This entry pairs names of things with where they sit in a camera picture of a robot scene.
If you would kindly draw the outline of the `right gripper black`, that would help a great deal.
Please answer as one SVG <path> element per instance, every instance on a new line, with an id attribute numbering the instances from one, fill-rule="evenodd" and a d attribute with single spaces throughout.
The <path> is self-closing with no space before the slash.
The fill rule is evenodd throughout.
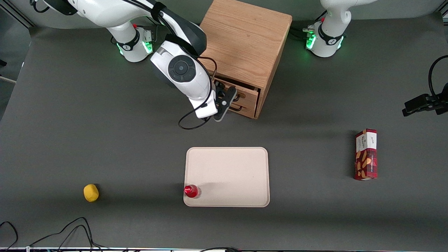
<path id="1" fill-rule="evenodd" d="M 225 108 L 231 105 L 237 94 L 237 90 L 234 86 L 231 86 L 226 91 L 226 86 L 218 80 L 214 80 L 214 85 L 216 91 L 215 106 L 217 108 L 217 113 L 213 115 L 213 119 L 216 122 L 220 122 L 225 114 Z"/>

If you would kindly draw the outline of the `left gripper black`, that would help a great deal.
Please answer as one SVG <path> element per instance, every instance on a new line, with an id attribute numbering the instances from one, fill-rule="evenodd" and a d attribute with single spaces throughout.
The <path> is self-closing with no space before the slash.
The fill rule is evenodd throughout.
<path id="1" fill-rule="evenodd" d="M 405 108 L 402 110 L 404 117 L 413 115 L 422 111 L 435 110 L 437 115 L 442 115 L 448 111 L 448 83 L 446 83 L 441 93 L 434 94 L 421 94 L 404 103 Z"/>

